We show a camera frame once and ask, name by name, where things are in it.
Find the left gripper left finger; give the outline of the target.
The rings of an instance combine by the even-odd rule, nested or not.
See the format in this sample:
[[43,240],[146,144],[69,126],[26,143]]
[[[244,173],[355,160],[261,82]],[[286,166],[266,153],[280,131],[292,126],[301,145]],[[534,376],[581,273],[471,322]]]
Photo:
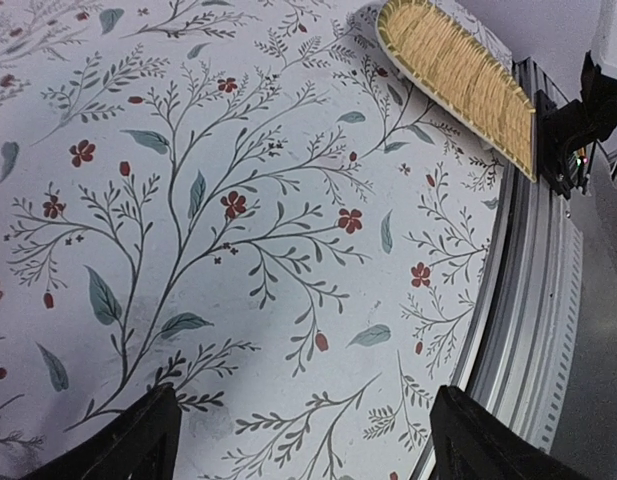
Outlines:
[[173,386],[155,387],[93,437],[25,477],[172,479],[181,420]]

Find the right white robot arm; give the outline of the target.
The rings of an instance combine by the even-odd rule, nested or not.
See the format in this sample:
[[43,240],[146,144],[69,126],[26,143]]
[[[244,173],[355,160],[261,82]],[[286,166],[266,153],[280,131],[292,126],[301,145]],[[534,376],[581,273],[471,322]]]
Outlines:
[[594,155],[586,148],[607,140],[617,127],[617,1],[601,3],[580,84],[580,97],[560,108],[544,91],[535,94],[537,171],[566,199],[587,186]]

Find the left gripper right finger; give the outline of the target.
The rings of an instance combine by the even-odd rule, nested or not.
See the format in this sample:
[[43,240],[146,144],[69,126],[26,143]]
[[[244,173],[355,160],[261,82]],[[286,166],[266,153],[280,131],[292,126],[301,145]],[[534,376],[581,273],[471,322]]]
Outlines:
[[456,386],[438,389],[430,421],[440,479],[586,479],[522,440]]

